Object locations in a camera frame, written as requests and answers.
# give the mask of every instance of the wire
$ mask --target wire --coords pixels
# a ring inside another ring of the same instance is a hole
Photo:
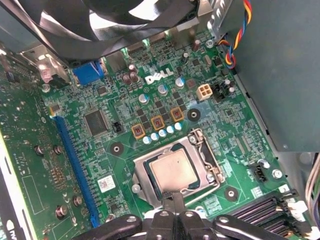
[[[239,42],[241,41],[242,37],[244,36],[248,24],[251,22],[252,19],[252,6],[251,0],[243,0],[244,5],[244,20],[242,23],[242,27],[238,31],[234,43],[230,44],[227,40],[222,39],[218,42],[218,45],[225,45],[229,47],[228,52],[225,55],[225,63],[229,69],[233,69],[236,66],[236,58],[234,56],[234,50],[237,49]]]
[[[316,156],[313,167],[311,169],[309,178],[305,186],[305,200],[308,207],[308,210],[317,224],[318,228],[320,227],[320,217],[319,217],[319,208],[318,202],[320,198],[320,154]]]

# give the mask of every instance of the blue port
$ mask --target blue port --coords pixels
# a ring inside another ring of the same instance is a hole
[[[92,197],[91,191],[89,189],[89,185],[87,183],[87,179],[82,170],[81,164],[78,160],[77,153],[75,151],[74,145],[71,142],[70,135],[68,133],[65,120],[61,116],[53,117],[55,120],[56,126],[58,128],[59,134],[62,138],[66,153],[70,159],[70,163],[72,165],[75,177],[78,181],[78,184],[81,188],[81,192],[86,203],[86,206],[90,213],[90,221],[94,228],[98,227],[99,224],[99,213],[95,203],[94,198]]]
[[[90,84],[104,76],[104,71],[99,61],[86,63],[74,68],[72,71],[77,76],[81,85]]]

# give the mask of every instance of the cpu cooler fan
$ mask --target cpu cooler fan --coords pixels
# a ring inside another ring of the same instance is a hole
[[[62,61],[76,67],[196,16],[198,0],[0,0]]]

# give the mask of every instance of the cpu socket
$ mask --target cpu socket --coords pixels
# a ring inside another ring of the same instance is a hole
[[[201,129],[134,160],[132,181],[138,196],[154,208],[162,206],[163,193],[180,192],[183,197],[207,187],[218,189],[224,177]]]

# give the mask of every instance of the blue pcie slot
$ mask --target blue pcie slot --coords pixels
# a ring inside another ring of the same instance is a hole
[[[81,192],[82,192],[84,201],[85,201],[86,206],[89,210],[91,224],[94,228],[96,228],[100,225],[98,209],[95,204],[95,200],[91,194],[91,191],[89,189],[87,179],[84,175],[81,164],[80,164],[79,159],[77,157],[74,145],[70,139],[70,135],[68,133],[68,129],[65,124],[65,120],[61,116],[55,116],[55,117],[53,117],[53,119],[55,120],[56,126],[58,128],[59,134],[62,138],[64,147],[65,147],[66,153],[70,159],[70,163],[72,165],[75,177],[76,177],[78,184],[81,188]]]

